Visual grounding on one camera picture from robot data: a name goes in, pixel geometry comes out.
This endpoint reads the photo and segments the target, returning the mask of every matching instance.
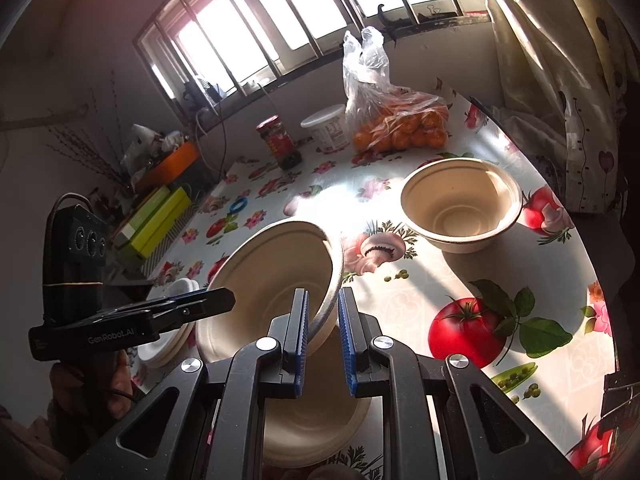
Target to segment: curtain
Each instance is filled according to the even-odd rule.
[[[532,162],[552,165],[569,211],[616,196],[622,98],[638,67],[606,0],[486,0],[504,91],[493,112]]]

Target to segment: metal pivot bolt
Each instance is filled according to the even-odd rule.
[[[180,368],[183,372],[190,374],[191,372],[197,372],[202,366],[202,361],[195,357],[187,357],[180,363]]]
[[[387,335],[379,335],[373,340],[373,344],[383,350],[391,348],[394,345],[394,340]]]
[[[469,366],[469,359],[462,354],[449,356],[449,364],[454,368],[466,368]]]
[[[278,342],[273,337],[261,337],[255,342],[255,345],[263,351],[273,350],[278,345]]]

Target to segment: printed pea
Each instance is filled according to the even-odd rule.
[[[524,381],[530,379],[537,369],[538,365],[535,363],[518,365],[497,374],[492,377],[491,380],[502,390],[503,393],[508,394],[511,390],[520,386]]]

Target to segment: blue ring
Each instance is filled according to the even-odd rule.
[[[241,196],[240,198],[238,198],[238,200],[232,203],[231,207],[229,208],[229,214],[235,215],[236,213],[241,212],[248,203],[249,201],[246,199],[246,197]]]

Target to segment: transparent plastic bag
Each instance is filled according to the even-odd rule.
[[[342,60],[347,95],[346,129],[358,152],[443,148],[449,136],[449,109],[437,96],[392,85],[383,38],[362,30],[362,45],[349,31]]]

